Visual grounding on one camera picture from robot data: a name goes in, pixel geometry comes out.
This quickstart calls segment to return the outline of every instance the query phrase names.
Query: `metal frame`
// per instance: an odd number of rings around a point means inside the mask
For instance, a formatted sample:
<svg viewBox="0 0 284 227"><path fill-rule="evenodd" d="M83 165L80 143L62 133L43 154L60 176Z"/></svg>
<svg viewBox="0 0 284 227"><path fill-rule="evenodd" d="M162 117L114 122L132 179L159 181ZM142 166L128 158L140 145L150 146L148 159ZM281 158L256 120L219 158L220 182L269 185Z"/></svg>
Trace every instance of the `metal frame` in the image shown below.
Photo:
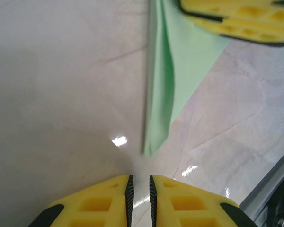
<svg viewBox="0 0 284 227"><path fill-rule="evenodd" d="M258 226L265 226L267 219L267 202L283 180L284 155L240 204L241 210Z"/></svg>

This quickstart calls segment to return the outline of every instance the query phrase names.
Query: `marble surface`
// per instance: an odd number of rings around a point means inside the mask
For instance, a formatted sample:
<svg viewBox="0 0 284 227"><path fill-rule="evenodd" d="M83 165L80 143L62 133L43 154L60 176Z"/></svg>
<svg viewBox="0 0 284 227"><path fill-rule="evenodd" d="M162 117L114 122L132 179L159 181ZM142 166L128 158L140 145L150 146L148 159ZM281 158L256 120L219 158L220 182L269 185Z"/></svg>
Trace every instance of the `marble surface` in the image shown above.
<svg viewBox="0 0 284 227"><path fill-rule="evenodd" d="M240 203L283 155L284 48L232 41L144 158L147 27L147 0L0 1L0 227L121 174L150 226L149 175Z"/></svg>

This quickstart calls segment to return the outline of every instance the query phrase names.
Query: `black serrated edge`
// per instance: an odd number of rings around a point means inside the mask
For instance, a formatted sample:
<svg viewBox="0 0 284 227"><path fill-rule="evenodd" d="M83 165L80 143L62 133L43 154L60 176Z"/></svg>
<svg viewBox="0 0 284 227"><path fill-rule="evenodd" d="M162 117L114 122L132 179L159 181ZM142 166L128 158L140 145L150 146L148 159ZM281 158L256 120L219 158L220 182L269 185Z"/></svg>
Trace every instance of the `black serrated edge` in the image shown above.
<svg viewBox="0 0 284 227"><path fill-rule="evenodd" d="M129 175L126 190L125 190L127 227L132 226L133 196L134 196L133 175Z"/></svg>
<svg viewBox="0 0 284 227"><path fill-rule="evenodd" d="M152 176L150 176L150 202L151 202L151 221L152 227L157 225L157 189L155 181Z"/></svg>

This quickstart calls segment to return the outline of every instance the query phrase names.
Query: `white surface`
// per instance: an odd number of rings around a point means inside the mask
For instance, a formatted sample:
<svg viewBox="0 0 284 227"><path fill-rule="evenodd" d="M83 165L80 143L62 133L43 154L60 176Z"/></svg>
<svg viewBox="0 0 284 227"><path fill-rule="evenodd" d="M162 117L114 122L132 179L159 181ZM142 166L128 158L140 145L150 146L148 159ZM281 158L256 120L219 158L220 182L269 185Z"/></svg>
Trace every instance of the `white surface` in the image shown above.
<svg viewBox="0 0 284 227"><path fill-rule="evenodd" d="M240 203L282 156L284 48L238 41L141 156L147 23L146 0L0 2L0 227L120 174L133 226L150 226L149 175Z"/></svg>

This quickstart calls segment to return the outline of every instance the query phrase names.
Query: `green towel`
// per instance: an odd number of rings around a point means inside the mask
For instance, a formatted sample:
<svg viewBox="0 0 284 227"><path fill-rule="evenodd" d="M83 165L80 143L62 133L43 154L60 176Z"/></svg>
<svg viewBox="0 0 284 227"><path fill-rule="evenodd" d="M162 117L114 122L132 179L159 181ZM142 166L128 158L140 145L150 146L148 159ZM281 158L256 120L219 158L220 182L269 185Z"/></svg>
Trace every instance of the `green towel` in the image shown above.
<svg viewBox="0 0 284 227"><path fill-rule="evenodd" d="M151 157L169 127L228 44L195 26L178 0L150 0L148 91L144 155Z"/></svg>

